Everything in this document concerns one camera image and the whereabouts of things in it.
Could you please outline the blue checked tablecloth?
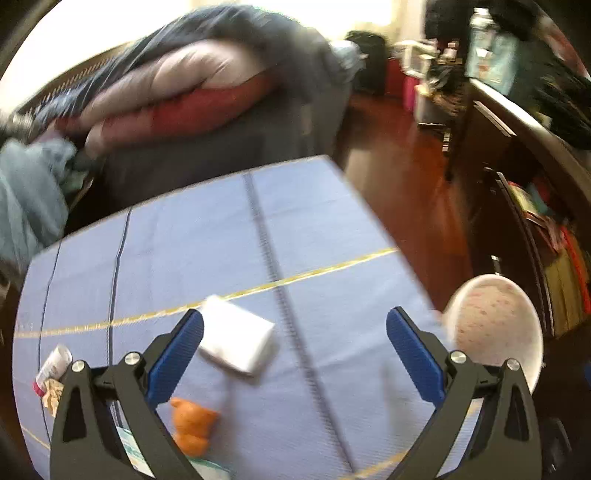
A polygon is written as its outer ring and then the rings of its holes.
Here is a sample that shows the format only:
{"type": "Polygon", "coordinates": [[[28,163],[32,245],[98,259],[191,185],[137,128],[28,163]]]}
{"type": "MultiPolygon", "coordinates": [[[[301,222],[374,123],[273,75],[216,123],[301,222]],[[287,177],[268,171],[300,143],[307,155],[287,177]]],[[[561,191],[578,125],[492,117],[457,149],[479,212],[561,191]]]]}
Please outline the blue checked tablecloth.
{"type": "Polygon", "coordinates": [[[403,253],[329,159],[235,173],[160,196],[31,262],[13,385],[34,468],[53,420],[34,393],[58,345],[92,367],[141,351],[218,300],[273,323],[255,375],[194,353],[178,398],[218,412],[207,456],[236,479],[385,479],[433,413],[386,333],[400,306],[440,333],[403,253]]]}

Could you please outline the dark wooden dresser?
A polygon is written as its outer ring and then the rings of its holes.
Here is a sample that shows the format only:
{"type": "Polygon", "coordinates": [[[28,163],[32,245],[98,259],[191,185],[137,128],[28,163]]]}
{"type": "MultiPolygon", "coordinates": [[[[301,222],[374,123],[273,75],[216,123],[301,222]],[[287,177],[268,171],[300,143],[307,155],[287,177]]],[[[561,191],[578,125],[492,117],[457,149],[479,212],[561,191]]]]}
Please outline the dark wooden dresser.
{"type": "Polygon", "coordinates": [[[457,189],[475,274],[517,283],[543,333],[590,318],[590,173],[557,136],[478,81],[451,134],[447,177],[457,189]]]}

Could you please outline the light blue fleece blanket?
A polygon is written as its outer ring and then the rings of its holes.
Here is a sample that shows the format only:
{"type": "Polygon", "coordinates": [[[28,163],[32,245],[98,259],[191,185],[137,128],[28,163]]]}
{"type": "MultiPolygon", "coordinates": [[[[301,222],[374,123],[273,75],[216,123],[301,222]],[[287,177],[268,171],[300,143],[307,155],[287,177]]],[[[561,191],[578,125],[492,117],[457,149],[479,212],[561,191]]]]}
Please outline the light blue fleece blanket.
{"type": "Polygon", "coordinates": [[[1,147],[1,263],[18,275],[63,235],[68,207],[62,186],[76,153],[61,138],[29,145],[9,139],[1,147]]]}

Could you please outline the pink and red folded quilt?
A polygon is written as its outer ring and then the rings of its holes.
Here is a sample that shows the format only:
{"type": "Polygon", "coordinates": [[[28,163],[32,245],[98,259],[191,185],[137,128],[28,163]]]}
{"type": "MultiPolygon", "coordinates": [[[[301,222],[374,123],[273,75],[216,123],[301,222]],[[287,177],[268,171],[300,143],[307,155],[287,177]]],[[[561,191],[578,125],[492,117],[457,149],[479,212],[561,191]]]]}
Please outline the pink and red folded quilt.
{"type": "Polygon", "coordinates": [[[276,90],[273,70],[256,52],[229,40],[191,43],[132,70],[79,114],[52,125],[83,136],[86,153],[108,152],[213,131],[276,90]]]}

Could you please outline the white pink glue stick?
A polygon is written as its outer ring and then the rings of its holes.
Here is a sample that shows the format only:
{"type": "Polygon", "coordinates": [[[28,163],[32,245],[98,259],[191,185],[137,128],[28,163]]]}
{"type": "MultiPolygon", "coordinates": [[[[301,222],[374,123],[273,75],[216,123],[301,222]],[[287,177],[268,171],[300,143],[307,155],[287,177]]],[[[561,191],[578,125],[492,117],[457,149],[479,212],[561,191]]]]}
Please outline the white pink glue stick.
{"type": "Polygon", "coordinates": [[[47,392],[45,383],[50,380],[59,380],[66,372],[68,366],[72,362],[72,354],[70,350],[58,344],[48,355],[37,375],[35,376],[33,389],[39,397],[43,397],[47,392]]]}

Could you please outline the pile of clothes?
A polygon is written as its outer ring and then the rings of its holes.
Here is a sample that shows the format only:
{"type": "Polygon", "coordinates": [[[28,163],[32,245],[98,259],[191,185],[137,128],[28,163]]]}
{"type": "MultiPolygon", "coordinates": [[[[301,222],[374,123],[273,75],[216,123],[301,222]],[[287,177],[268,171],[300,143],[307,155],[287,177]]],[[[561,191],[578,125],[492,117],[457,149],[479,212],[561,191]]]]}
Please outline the pile of clothes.
{"type": "Polygon", "coordinates": [[[590,149],[590,67],[540,1],[429,1],[424,32],[458,43],[466,78],[590,149]]]}

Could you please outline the orange peel piece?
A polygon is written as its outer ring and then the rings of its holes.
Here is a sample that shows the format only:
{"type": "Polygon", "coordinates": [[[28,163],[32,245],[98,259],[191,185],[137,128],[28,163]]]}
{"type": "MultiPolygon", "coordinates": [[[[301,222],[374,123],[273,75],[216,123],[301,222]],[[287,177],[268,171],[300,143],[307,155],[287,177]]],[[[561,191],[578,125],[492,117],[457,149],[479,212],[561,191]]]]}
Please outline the orange peel piece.
{"type": "Polygon", "coordinates": [[[211,432],[219,414],[197,403],[178,397],[170,399],[174,442],[188,457],[202,458],[211,443],[211,432]]]}

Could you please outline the pink storage box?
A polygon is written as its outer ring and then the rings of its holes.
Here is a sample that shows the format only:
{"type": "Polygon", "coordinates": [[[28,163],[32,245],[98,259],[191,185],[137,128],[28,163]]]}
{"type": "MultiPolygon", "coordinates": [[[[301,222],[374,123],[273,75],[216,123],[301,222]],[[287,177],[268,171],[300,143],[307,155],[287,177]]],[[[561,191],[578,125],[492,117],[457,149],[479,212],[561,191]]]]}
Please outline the pink storage box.
{"type": "Polygon", "coordinates": [[[418,79],[407,75],[402,68],[401,61],[391,57],[387,61],[385,95],[398,99],[403,108],[410,113],[415,109],[415,87],[418,79]]]}

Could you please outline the bed with dark headboard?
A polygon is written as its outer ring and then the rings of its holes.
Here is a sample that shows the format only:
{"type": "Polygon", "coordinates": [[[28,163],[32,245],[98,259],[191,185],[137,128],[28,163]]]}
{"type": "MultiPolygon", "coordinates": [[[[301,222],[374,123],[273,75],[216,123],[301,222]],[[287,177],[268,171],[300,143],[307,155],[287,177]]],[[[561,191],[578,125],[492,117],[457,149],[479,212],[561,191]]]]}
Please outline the bed with dark headboard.
{"type": "Polygon", "coordinates": [[[51,123],[83,141],[106,208],[120,211],[235,171],[328,155],[362,59],[349,41],[325,52],[346,80],[308,101],[249,47],[204,40],[132,70],[80,115],[51,123]]]}

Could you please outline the small white box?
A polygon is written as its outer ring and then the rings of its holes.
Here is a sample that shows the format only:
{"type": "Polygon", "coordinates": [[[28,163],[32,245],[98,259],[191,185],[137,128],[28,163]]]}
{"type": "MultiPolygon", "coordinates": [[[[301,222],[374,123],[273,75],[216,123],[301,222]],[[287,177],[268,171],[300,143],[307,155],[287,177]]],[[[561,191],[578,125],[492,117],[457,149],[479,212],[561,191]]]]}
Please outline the small white box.
{"type": "Polygon", "coordinates": [[[273,349],[276,324],[216,295],[207,297],[198,311],[204,319],[198,351],[239,374],[255,376],[273,349]]]}

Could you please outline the blue patterned duvet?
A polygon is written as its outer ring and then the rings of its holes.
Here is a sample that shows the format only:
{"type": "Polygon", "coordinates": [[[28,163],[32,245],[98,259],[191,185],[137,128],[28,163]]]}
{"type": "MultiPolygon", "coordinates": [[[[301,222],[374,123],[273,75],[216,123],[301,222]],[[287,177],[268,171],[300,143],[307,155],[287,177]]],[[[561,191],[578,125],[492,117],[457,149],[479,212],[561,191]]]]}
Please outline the blue patterned duvet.
{"type": "Polygon", "coordinates": [[[276,12],[246,5],[194,10],[148,34],[111,58],[69,90],[37,107],[36,126],[52,124],[55,114],[79,114],[124,75],[191,43],[238,42],[256,52],[276,75],[277,87],[304,103],[326,90],[353,82],[362,67],[361,50],[351,41],[329,42],[317,30],[276,12]]]}

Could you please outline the pink speckled trash bin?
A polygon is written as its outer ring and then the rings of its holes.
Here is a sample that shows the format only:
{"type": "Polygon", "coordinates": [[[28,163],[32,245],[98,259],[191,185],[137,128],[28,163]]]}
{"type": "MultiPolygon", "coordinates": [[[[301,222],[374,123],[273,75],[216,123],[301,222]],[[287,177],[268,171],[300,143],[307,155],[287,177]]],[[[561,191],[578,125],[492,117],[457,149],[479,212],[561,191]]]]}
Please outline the pink speckled trash bin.
{"type": "Polygon", "coordinates": [[[530,390],[543,367],[544,342],[540,320],[525,291],[498,274],[465,282],[441,315],[448,340],[473,361],[500,366],[517,360],[530,390]]]}

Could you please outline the teal wet wipes pack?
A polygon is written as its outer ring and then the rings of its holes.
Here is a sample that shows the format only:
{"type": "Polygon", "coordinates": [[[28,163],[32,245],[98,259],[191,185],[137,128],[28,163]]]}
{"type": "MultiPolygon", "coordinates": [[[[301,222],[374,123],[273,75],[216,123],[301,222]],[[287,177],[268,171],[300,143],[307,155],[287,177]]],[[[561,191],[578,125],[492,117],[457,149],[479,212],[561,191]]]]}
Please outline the teal wet wipes pack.
{"type": "MultiPolygon", "coordinates": [[[[116,427],[116,431],[129,463],[137,472],[152,479],[173,479],[173,476],[170,476],[172,468],[180,463],[179,453],[174,453],[171,446],[166,446],[163,453],[156,453],[155,449],[150,447],[149,455],[146,456],[129,429],[116,427]]],[[[190,476],[191,479],[197,476],[201,479],[232,478],[232,473],[228,469],[208,460],[187,457],[184,466],[188,464],[195,470],[195,474],[190,476]]]]}

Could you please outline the black suitcase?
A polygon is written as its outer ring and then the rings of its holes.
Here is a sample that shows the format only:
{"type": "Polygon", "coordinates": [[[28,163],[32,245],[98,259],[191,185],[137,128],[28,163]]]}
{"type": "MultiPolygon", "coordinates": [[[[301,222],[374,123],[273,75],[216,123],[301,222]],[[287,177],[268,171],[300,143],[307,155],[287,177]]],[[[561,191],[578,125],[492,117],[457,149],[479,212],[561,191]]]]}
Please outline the black suitcase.
{"type": "Polygon", "coordinates": [[[363,68],[353,79],[356,92],[384,95],[389,58],[386,39],[374,32],[353,30],[346,40],[358,45],[363,56],[363,68]]]}

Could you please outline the beige tissue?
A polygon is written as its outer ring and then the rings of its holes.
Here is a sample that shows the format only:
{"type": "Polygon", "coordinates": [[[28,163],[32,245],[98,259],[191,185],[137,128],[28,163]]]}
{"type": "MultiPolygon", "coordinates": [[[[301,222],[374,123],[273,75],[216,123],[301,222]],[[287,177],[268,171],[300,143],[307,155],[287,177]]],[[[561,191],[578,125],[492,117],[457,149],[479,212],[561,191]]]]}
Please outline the beige tissue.
{"type": "Polygon", "coordinates": [[[42,397],[43,407],[47,410],[52,418],[55,418],[64,390],[64,385],[58,380],[49,378],[44,382],[44,386],[46,391],[42,397]]]}

